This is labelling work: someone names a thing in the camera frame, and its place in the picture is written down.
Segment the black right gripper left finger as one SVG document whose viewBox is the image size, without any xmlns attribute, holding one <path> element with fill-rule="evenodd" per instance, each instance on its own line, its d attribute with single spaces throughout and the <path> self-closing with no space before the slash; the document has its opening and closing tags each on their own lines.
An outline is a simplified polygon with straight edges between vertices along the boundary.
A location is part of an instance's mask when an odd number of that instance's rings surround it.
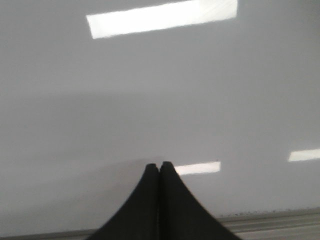
<svg viewBox="0 0 320 240">
<path fill-rule="evenodd" d="M 89 240 L 155 240 L 157 238 L 159 170 L 147 164 L 137 186 L 121 208 Z"/>
</svg>

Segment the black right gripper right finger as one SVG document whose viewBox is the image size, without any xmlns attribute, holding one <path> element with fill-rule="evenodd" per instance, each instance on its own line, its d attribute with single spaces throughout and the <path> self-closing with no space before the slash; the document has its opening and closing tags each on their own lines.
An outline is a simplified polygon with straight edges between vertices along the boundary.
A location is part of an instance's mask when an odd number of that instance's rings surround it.
<svg viewBox="0 0 320 240">
<path fill-rule="evenodd" d="M 161 240 L 239 240 L 197 201 L 171 162 L 159 172 L 159 238 Z"/>
</svg>

